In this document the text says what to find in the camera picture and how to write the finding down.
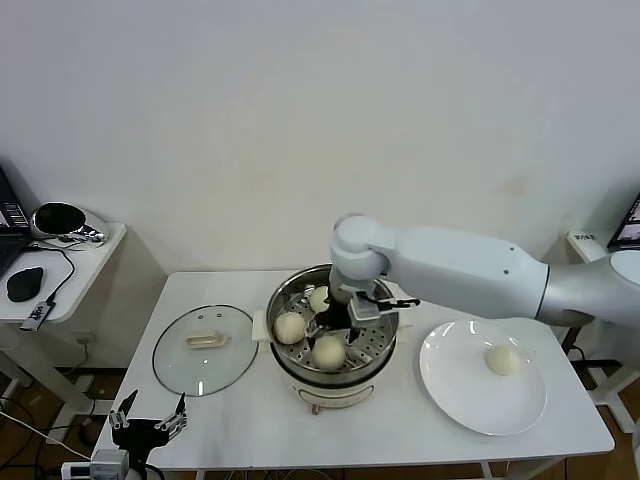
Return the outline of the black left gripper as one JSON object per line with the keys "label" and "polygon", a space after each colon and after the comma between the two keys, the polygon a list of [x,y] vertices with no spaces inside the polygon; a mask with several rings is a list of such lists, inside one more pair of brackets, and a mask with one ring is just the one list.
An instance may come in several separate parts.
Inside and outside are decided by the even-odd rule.
{"label": "black left gripper", "polygon": [[129,472],[147,479],[148,473],[154,473],[158,479],[165,474],[156,466],[148,463],[150,453],[169,443],[169,436],[177,436],[187,425],[185,394],[180,396],[172,415],[164,420],[132,419],[128,414],[136,399],[138,390],[134,390],[121,401],[108,415],[113,443],[119,450],[128,454]]}

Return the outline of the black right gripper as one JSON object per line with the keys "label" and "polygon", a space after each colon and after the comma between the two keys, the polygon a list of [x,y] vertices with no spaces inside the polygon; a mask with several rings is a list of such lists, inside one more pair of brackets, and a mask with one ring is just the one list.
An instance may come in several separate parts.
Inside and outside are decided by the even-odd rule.
{"label": "black right gripper", "polygon": [[325,311],[317,313],[305,326],[305,339],[310,350],[314,348],[316,341],[325,334],[325,331],[348,329],[345,333],[347,345],[351,345],[360,336],[361,329],[352,326],[346,304],[329,298],[327,306]]}

